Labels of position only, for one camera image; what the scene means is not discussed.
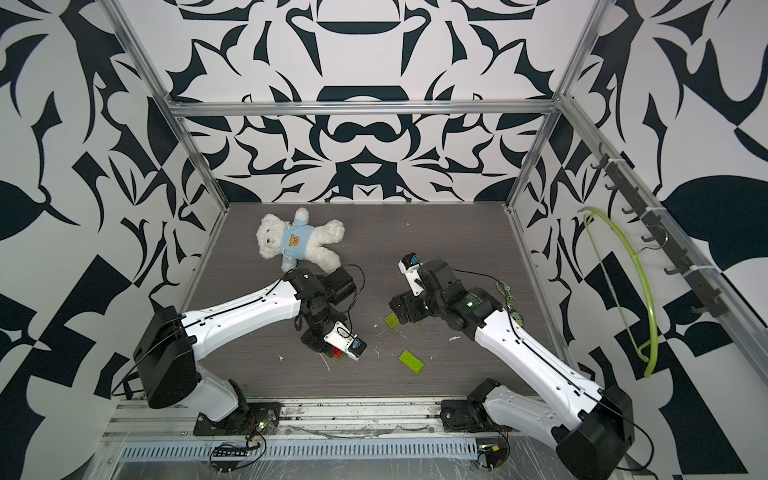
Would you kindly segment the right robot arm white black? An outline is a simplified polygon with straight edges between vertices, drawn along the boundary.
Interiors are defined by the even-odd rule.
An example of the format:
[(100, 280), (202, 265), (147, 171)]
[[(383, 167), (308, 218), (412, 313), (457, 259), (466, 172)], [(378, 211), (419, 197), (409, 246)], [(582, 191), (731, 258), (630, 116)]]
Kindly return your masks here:
[(513, 319), (511, 308), (483, 288), (465, 288), (445, 261), (423, 263), (410, 253), (398, 268), (409, 284), (390, 302), (400, 323), (442, 319), (503, 361), (539, 396), (521, 396), (487, 379), (466, 399), (442, 402), (446, 429), (517, 430), (552, 448), (577, 479), (613, 474), (636, 438), (632, 400), (621, 388), (603, 388), (570, 368)]

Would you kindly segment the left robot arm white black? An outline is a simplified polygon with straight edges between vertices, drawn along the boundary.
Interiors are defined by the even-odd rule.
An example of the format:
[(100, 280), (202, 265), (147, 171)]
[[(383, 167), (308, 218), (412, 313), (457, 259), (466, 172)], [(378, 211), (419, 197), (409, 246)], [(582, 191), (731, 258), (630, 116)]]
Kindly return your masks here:
[(343, 268), (317, 274), (290, 270), (265, 288), (200, 310), (157, 311), (134, 354), (147, 404), (154, 410), (185, 407), (219, 428), (234, 429), (253, 411), (233, 380), (223, 380), (201, 362), (226, 344), (282, 321), (292, 321), (310, 350), (333, 357), (361, 357), (366, 343), (352, 331), (340, 303), (357, 291)]

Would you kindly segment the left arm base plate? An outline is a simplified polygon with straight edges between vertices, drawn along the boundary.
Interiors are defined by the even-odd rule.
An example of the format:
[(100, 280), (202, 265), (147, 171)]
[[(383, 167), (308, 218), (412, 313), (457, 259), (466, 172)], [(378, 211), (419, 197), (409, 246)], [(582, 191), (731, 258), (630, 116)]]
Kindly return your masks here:
[(200, 413), (193, 429), (197, 437), (246, 436), (257, 433), (272, 434), (279, 426), (283, 404), (280, 402), (247, 402), (246, 408), (238, 408), (218, 422)]

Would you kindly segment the lime square lego brick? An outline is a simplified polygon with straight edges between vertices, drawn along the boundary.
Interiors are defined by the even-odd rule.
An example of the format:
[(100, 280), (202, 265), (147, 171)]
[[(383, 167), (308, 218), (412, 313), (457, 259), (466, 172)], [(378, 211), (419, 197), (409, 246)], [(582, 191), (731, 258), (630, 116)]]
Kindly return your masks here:
[(392, 329), (397, 328), (400, 325), (399, 319), (394, 313), (389, 314), (385, 318), (385, 322), (388, 325), (388, 327)]

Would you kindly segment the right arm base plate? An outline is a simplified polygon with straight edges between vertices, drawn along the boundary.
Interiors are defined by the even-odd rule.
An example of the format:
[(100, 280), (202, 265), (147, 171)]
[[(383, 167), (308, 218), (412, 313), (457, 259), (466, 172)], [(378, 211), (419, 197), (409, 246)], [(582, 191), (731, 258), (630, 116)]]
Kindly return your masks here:
[(442, 400), (440, 420), (443, 427), (452, 432), (508, 433), (509, 428), (495, 423), (483, 406), (470, 400)]

